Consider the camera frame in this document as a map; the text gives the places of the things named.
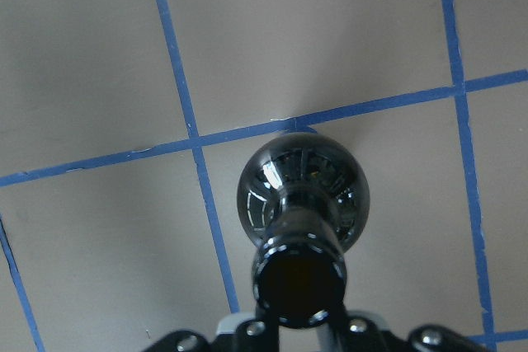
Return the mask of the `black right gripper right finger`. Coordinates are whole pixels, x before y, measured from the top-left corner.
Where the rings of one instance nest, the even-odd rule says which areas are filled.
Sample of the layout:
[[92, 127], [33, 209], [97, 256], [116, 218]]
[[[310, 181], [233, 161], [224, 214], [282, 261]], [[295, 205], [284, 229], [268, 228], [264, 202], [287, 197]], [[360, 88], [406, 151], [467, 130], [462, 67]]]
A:
[[318, 343], [324, 352], [367, 351], [371, 324], [362, 314], [350, 314], [341, 305], [333, 309], [317, 329]]

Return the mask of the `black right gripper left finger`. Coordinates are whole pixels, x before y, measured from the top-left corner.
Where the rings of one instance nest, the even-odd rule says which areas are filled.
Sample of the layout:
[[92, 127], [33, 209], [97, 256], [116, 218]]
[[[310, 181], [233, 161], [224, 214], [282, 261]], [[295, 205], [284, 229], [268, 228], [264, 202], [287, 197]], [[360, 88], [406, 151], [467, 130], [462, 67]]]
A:
[[232, 351], [277, 352], [280, 337], [277, 320], [258, 308], [255, 312], [237, 312], [231, 315], [233, 322]]

